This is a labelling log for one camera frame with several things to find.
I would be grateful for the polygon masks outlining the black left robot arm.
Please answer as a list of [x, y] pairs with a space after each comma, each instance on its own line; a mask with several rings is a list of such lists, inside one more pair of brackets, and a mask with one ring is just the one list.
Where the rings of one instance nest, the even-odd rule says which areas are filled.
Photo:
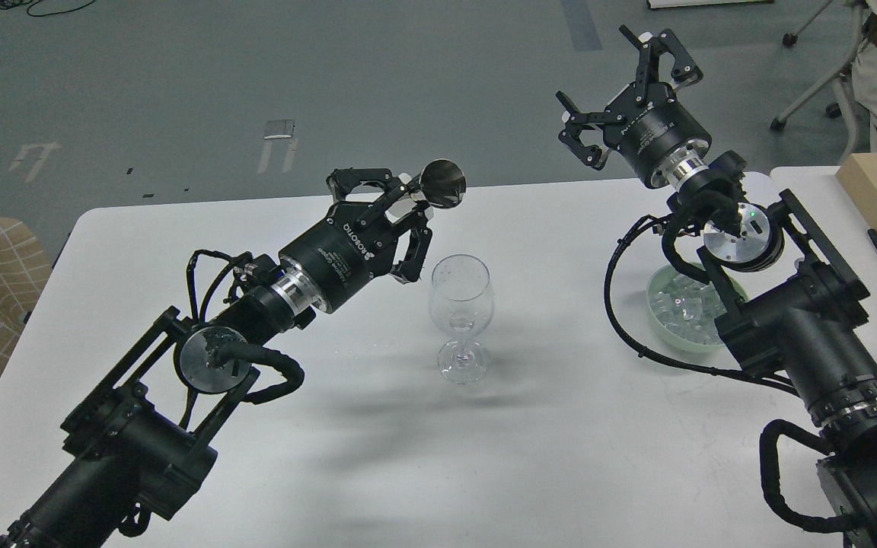
[[168, 308], [62, 421], [72, 461], [0, 535], [0, 547], [100, 547], [114, 533], [138, 537], [170, 520], [215, 465], [210, 442], [241, 403], [299, 389], [305, 374], [266, 347], [304, 329], [369, 282], [420, 278], [431, 209], [452, 209], [467, 183], [439, 159], [406, 178], [387, 169], [337, 169], [327, 214], [276, 257], [210, 252], [225, 265], [198, 299], [186, 267], [191, 315]]

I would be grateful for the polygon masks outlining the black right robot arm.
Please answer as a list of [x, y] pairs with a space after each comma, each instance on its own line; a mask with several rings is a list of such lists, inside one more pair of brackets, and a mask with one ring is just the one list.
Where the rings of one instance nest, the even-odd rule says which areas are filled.
[[[638, 52], [636, 73], [602, 111], [581, 111], [556, 94], [565, 110], [558, 139], [585, 166], [601, 170], [617, 152], [647, 188], [673, 189], [669, 214], [638, 219], [612, 254], [603, 282], [609, 322], [641, 358], [799, 397], [819, 433], [783, 419], [766, 425], [759, 437], [765, 502], [807, 533], [877, 547], [877, 363], [855, 332], [868, 320], [868, 288], [790, 190], [763, 207], [746, 197], [740, 155], [706, 160], [710, 133], [678, 98], [703, 73], [678, 36], [620, 33]], [[716, 290], [724, 311], [714, 323], [737, 371], [662, 356], [618, 322], [615, 269], [649, 228], [673, 271]]]

